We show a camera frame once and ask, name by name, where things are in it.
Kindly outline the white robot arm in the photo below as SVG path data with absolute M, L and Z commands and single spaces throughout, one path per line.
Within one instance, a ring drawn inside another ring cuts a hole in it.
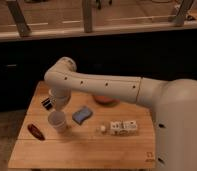
M 155 129 L 154 171 L 197 171 L 197 80 L 83 74 L 62 57 L 44 75 L 55 109 L 73 90 L 134 103 L 151 111 Z

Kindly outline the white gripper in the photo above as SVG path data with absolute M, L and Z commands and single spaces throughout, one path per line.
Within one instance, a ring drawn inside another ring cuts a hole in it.
M 61 111 L 70 101 L 71 92 L 69 90 L 56 91 L 49 90 L 49 99 L 56 111 Z

